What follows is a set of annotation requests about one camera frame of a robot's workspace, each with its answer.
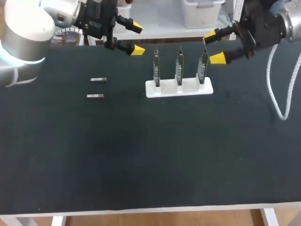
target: wooden floor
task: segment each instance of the wooden floor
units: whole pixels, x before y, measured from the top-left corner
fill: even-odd
[[[288,226],[300,208],[275,209],[279,226]],[[51,226],[52,218],[34,218]],[[115,214],[67,217],[66,226],[264,226],[260,210]]]

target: tabletop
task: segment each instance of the tabletop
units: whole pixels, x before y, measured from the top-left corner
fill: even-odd
[[[212,95],[147,98],[154,49],[171,79],[180,45],[195,77],[200,42],[145,45],[142,57],[56,47],[35,82],[0,89],[0,215],[301,201],[300,78],[287,121],[267,90],[270,48],[210,65]],[[282,109],[300,51],[283,42],[274,56]],[[98,93],[104,101],[86,98]]]

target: white rope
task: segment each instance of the white rope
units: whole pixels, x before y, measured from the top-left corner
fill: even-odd
[[[77,27],[69,27],[69,28],[63,28],[61,30],[56,31],[55,32],[55,36],[60,35],[60,34],[62,34],[64,32],[76,32],[78,34],[83,34],[83,30],[82,29],[79,29]]]
[[[287,91],[287,100],[286,100],[285,114],[282,115],[282,113],[281,113],[281,111],[279,109],[277,100],[276,100],[276,98],[274,96],[274,93],[273,93],[273,90],[272,90],[272,87],[271,87],[271,83],[270,83],[270,78],[269,78],[271,63],[272,63],[272,59],[273,59],[273,56],[275,54],[275,51],[277,49],[277,46],[278,46],[278,44],[276,44],[276,45],[273,46],[273,49],[272,49],[272,51],[271,51],[271,53],[269,55],[268,67],[267,67],[267,85],[268,85],[269,94],[271,96],[271,99],[273,101],[273,104],[275,106],[275,109],[277,111],[277,114],[278,114],[279,118],[281,120],[286,120],[287,117],[288,117],[288,114],[290,112],[290,108],[291,108],[291,101],[292,101],[292,95],[293,95],[293,86],[295,84],[296,77],[297,77],[297,74],[298,74],[298,71],[299,71],[299,68],[300,68],[300,65],[301,65],[301,54],[300,54],[300,56],[299,56],[299,58],[297,60],[295,69],[294,69],[293,74],[292,74],[291,82],[289,84],[288,91]]]

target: white plastic holder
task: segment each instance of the white plastic holder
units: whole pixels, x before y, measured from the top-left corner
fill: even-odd
[[[213,94],[213,87],[210,78],[206,77],[204,84],[200,84],[198,74],[195,78],[185,78],[182,85],[178,86],[176,79],[160,80],[160,87],[156,87],[155,81],[146,81],[146,97],[177,97],[192,95]]]

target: white shelf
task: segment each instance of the white shelf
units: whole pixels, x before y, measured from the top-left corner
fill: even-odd
[[[186,29],[181,11],[181,0],[135,0],[130,17],[143,27],[141,34],[127,31],[114,33],[119,40],[169,39],[202,37],[212,30]],[[228,14],[221,8],[216,28],[231,25]]]

